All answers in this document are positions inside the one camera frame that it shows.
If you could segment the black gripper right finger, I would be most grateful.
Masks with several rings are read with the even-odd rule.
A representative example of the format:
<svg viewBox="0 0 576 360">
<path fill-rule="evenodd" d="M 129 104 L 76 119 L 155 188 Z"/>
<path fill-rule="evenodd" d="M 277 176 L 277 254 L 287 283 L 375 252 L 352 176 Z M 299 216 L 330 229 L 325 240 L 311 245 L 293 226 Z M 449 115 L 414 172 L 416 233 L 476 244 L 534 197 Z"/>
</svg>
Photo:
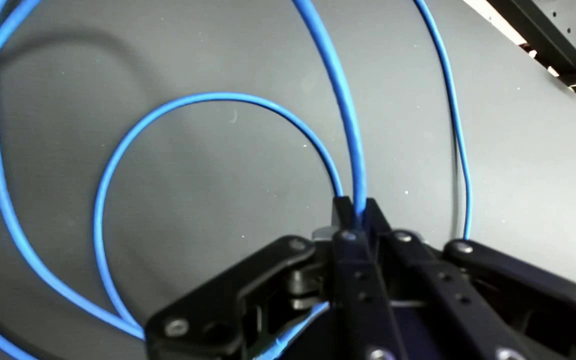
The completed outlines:
<svg viewBox="0 0 576 360">
<path fill-rule="evenodd" d="M 435 250 L 392 228 L 375 199 L 366 226 L 387 292 L 417 301 L 451 360 L 576 360 L 576 282 L 465 238 Z"/>
</svg>

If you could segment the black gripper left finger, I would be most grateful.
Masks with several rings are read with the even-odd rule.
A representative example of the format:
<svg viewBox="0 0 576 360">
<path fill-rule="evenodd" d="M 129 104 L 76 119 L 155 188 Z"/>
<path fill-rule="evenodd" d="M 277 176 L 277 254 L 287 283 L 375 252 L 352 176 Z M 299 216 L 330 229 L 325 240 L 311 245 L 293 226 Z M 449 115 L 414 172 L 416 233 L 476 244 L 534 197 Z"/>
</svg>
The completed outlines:
<svg viewBox="0 0 576 360">
<path fill-rule="evenodd" d="M 251 360 L 261 338 L 316 309 L 333 320 L 323 345 L 394 353 L 387 292 L 349 197 L 331 199 L 331 226 L 330 240 L 281 235 L 152 313 L 147 360 Z"/>
</svg>

